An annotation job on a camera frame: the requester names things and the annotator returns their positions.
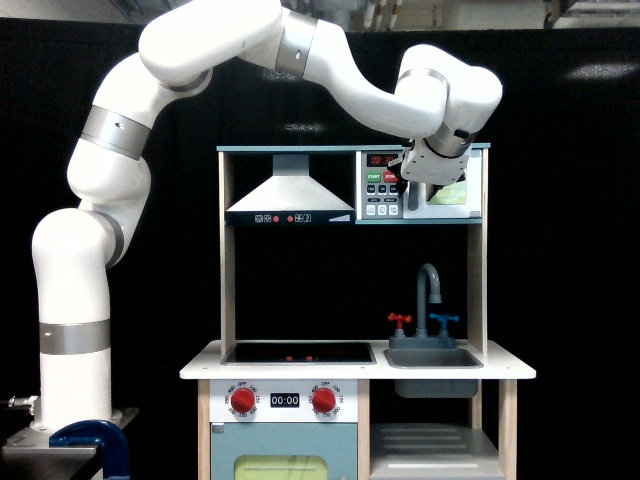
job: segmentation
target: oven knob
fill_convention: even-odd
[[[256,404],[256,396],[248,388],[239,388],[231,395],[231,408],[238,413],[247,413]]]
[[[311,403],[320,413],[329,413],[336,406],[336,396],[328,388],[319,388],[314,392]]]

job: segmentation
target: stovetop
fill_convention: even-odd
[[[366,342],[258,342],[239,343],[222,361],[223,365],[243,364],[375,364]]]

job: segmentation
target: red button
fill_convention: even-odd
[[[387,183],[396,183],[398,181],[398,177],[396,177],[389,170],[384,172],[384,181]]]
[[[248,388],[239,388],[231,395],[231,408],[238,413],[247,413],[256,404],[256,397]]]
[[[311,398],[313,408],[321,413],[329,413],[336,406],[336,396],[328,388],[320,388]]]

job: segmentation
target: green button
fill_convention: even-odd
[[[368,183],[380,183],[382,181],[382,172],[367,172]]]

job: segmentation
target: gray sink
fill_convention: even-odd
[[[394,368],[481,368],[467,350],[449,348],[393,348],[384,351]]]
[[[394,368],[481,368],[484,365],[466,350],[450,348],[390,348],[384,351]],[[394,380],[404,398],[471,398],[478,393],[478,380]]]

